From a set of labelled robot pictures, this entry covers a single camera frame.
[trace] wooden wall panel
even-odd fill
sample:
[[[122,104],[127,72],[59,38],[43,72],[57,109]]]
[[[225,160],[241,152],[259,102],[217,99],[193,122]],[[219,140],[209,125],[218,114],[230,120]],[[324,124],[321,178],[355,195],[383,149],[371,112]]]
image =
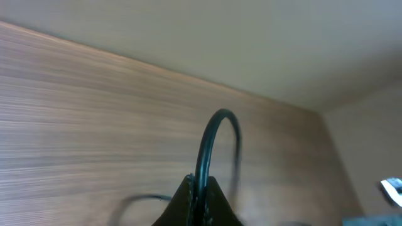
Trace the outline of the wooden wall panel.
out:
[[[0,225],[105,225],[129,195],[172,195],[223,107],[243,133],[247,225],[361,213],[316,113],[0,23]],[[233,136],[224,121],[211,164],[224,191]],[[164,205],[135,204],[125,225]]]

